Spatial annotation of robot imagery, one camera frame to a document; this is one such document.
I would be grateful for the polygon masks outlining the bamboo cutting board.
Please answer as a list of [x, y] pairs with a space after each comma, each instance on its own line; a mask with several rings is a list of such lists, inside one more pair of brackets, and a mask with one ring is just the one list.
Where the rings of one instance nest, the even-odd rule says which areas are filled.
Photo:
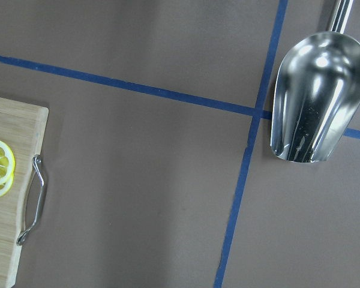
[[[15, 167], [6, 179], [11, 188], [0, 197], [0, 287], [13, 287], [22, 251], [40, 221], [47, 191], [41, 168], [41, 147], [49, 110], [46, 107], [0, 97], [0, 140], [14, 154]], [[33, 223], [25, 223], [26, 203], [33, 178], [40, 182]]]

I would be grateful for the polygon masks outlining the middle lemon slice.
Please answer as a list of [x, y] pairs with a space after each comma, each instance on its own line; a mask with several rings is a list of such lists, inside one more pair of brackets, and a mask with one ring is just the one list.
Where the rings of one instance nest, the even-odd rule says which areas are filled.
[[0, 197], [9, 192], [12, 187], [14, 176], [11, 175], [7, 182], [0, 185]]

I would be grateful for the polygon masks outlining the steel scoop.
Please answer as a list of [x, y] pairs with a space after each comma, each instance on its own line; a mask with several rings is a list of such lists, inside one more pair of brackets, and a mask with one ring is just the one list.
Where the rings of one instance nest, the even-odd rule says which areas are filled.
[[282, 160], [326, 161], [360, 105], [360, 42], [345, 34], [352, 1], [336, 1], [326, 31], [294, 45], [278, 69], [270, 147]]

